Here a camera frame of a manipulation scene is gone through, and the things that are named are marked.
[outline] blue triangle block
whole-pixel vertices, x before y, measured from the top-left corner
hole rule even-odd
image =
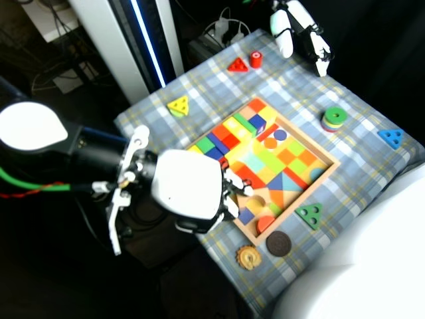
[[[403,139],[403,130],[395,129],[395,130],[382,130],[378,132],[378,135],[394,150],[397,150]]]
[[[272,181],[267,184],[268,189],[272,190],[272,191],[281,191],[282,190],[282,174],[283,173],[279,173],[279,175],[277,175],[274,179],[272,179]]]
[[[282,189],[284,191],[302,191],[303,189],[298,186],[288,175],[282,172]]]

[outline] puzzle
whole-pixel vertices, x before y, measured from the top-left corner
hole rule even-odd
[[[259,245],[339,162],[265,101],[255,98],[195,142],[189,150],[227,161],[254,195],[237,195],[236,225]]]

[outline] purple circle block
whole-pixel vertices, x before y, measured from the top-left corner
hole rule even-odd
[[[286,136],[288,136],[288,135],[283,130],[276,130],[276,131],[274,131],[273,136],[278,141],[284,141],[286,139]]]

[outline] plaid tablecloth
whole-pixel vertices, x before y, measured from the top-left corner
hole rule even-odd
[[[253,50],[262,52],[262,68],[247,73],[226,70],[238,56],[248,65]],[[174,118],[166,104],[184,94],[189,97],[189,116]],[[272,256],[263,243],[258,247],[261,265],[246,271],[236,263],[235,254],[250,242],[233,223],[222,223],[199,237],[212,259],[261,316],[266,305],[398,173],[410,164],[425,161],[425,150],[405,134],[402,146],[394,151],[377,134],[379,130],[397,128],[390,120],[331,77],[316,77],[299,57],[284,60],[273,38],[261,30],[132,106],[117,117],[116,125],[125,136],[130,136],[140,124],[148,125],[149,147],[156,152],[185,148],[255,96],[267,101],[341,161],[337,171],[304,203],[323,204],[320,228],[312,231],[296,214],[278,227],[292,241],[292,250],[286,257]],[[349,115],[336,134],[327,133],[320,126],[321,114],[330,106],[342,107]]]

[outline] red cylinder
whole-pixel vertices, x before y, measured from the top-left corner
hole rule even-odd
[[[263,61],[263,55],[260,51],[252,51],[250,56],[250,65],[252,68],[260,68]]]

